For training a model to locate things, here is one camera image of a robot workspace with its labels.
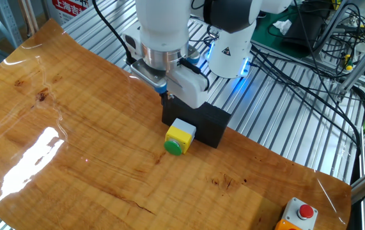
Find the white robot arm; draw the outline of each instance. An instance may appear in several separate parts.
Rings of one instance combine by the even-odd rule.
[[[279,13],[290,1],[136,0],[139,24],[123,34],[138,60],[131,69],[158,93],[169,91],[193,109],[198,108],[208,99],[209,81],[199,68],[185,61],[191,13],[222,29],[208,59],[211,71],[221,77],[239,77],[249,58],[260,10]]]

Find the yellow cube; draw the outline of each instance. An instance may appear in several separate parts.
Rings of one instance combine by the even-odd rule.
[[[176,119],[165,136],[164,147],[172,155],[186,154],[195,138],[196,127]]]

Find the plastic film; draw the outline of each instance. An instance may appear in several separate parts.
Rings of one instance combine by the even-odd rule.
[[[15,229],[273,229],[294,197],[346,229],[349,185],[228,128],[163,147],[160,96],[53,20],[0,64],[0,218]]]

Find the wooden board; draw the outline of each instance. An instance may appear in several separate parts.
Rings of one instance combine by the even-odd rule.
[[[164,151],[160,97],[53,20],[0,64],[0,218],[16,229],[273,229],[292,197],[345,229],[349,185],[227,129]]]

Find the green button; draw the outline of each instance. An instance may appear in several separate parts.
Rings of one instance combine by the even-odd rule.
[[[180,156],[182,154],[182,149],[177,142],[166,141],[164,143],[164,147],[168,151],[168,153],[170,153],[172,155]]]

